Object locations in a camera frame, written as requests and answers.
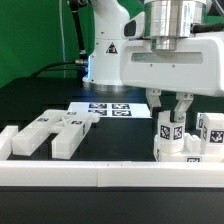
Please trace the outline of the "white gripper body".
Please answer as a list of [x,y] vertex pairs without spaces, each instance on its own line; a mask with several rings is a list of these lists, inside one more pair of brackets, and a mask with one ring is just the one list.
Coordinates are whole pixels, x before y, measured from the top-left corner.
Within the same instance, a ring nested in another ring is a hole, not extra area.
[[175,51],[152,51],[149,41],[128,41],[120,77],[128,86],[224,96],[224,37],[180,39]]

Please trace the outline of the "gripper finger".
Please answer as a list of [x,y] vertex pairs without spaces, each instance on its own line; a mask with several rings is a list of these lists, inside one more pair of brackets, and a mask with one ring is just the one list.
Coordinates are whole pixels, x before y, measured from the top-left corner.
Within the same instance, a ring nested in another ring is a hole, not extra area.
[[186,111],[192,104],[194,95],[192,93],[178,92],[176,94],[177,105],[170,113],[170,121],[172,123],[184,122],[186,119]]
[[161,91],[159,89],[146,90],[146,99],[150,106],[150,114],[152,117],[155,117],[156,114],[162,110],[160,96],[161,96]]

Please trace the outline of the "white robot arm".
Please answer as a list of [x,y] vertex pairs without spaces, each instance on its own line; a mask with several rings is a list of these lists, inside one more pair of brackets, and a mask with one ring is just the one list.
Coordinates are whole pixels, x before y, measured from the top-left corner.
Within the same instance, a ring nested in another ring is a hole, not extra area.
[[207,24],[219,0],[143,0],[131,18],[118,0],[68,0],[74,18],[91,5],[95,47],[87,55],[79,38],[80,56],[89,66],[83,81],[93,87],[132,86],[146,90],[153,115],[162,110],[160,94],[177,94],[170,119],[180,122],[195,95],[224,96],[224,23]]

